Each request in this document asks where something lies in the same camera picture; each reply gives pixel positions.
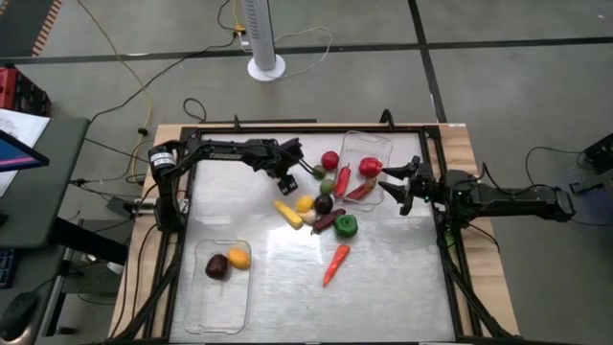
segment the gray floor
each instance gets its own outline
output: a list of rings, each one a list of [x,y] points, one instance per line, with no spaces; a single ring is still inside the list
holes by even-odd
[[[198,50],[227,40],[215,22],[221,1],[85,1],[116,40],[122,53]],[[313,26],[329,27],[336,43],[415,42],[404,1],[271,0],[276,34]],[[537,39],[611,35],[609,1],[419,1],[430,42]],[[225,13],[230,25],[232,16]],[[325,44],[324,34],[285,44]],[[102,36],[76,1],[64,1],[43,56],[107,55]],[[488,162],[505,185],[526,185],[523,161],[537,145],[581,150],[613,128],[613,45],[445,50],[431,53],[449,122],[467,123],[477,159]],[[289,70],[317,55],[288,56]],[[181,109],[196,97],[210,120],[315,118],[320,122],[370,122],[389,107],[399,122],[434,122],[418,52],[331,54],[308,73],[260,84],[246,75],[245,57],[192,59],[150,88],[153,124],[192,123]],[[130,63],[144,79],[171,61]],[[137,83],[114,62],[25,65],[23,72],[48,90],[55,116],[88,117],[122,102]],[[92,139],[131,150],[145,118],[142,97],[105,115],[89,132]],[[530,163],[537,182],[565,187],[586,172],[574,156],[538,152]],[[119,175],[127,160],[86,144],[75,177]],[[138,194],[123,182],[95,187]],[[577,199],[578,218],[612,222],[612,198],[595,193]],[[81,210],[88,219],[112,219],[96,195],[70,189],[65,217]],[[535,218],[494,222],[519,329],[535,340],[608,344],[613,338],[612,228],[558,224]],[[98,307],[77,302],[68,316]],[[105,330],[107,324],[83,323]],[[72,343],[70,337],[50,343]]]

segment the clear plastic container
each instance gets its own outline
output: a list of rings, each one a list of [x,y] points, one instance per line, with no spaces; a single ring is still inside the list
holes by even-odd
[[[209,278],[205,273],[207,263],[215,254],[227,255],[231,248],[240,249],[251,257],[251,246],[246,241],[205,240],[200,241],[193,250],[195,267],[189,305],[183,320],[186,332],[237,334],[245,327],[252,268],[239,270],[229,265],[226,277],[220,281]]]
[[[352,174],[349,180],[349,185],[345,196],[351,193],[354,189],[366,182],[367,178],[359,172],[359,165],[362,158],[373,157],[378,159],[383,167],[387,167],[390,154],[392,153],[392,142],[384,137],[363,133],[358,131],[348,131],[343,138],[343,147],[341,148],[341,156],[338,163],[338,169],[334,181],[338,181],[338,174],[343,167],[349,164]],[[377,181],[385,181],[387,175],[380,173],[377,176]],[[344,206],[356,208],[362,211],[370,211],[375,205],[383,202],[385,191],[378,185],[368,195],[361,200],[353,200],[347,197],[341,197]]]

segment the orange carrot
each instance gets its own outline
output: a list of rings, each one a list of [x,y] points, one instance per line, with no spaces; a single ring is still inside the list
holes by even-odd
[[[349,254],[350,247],[345,244],[341,244],[336,248],[336,253],[334,253],[334,258],[332,258],[332,262],[329,264],[328,270],[326,271],[326,275],[324,276],[324,287],[332,280],[332,277],[338,270],[338,266],[343,263],[347,255]]]

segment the computer monitor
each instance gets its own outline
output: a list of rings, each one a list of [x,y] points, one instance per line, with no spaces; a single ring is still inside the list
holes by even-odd
[[[10,172],[49,165],[49,158],[0,129],[0,172]]]

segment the computer mouse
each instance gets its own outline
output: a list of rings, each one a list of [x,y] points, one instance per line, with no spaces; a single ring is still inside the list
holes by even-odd
[[[20,293],[13,298],[0,319],[0,337],[11,341],[23,334],[30,324],[37,300],[33,292]]]

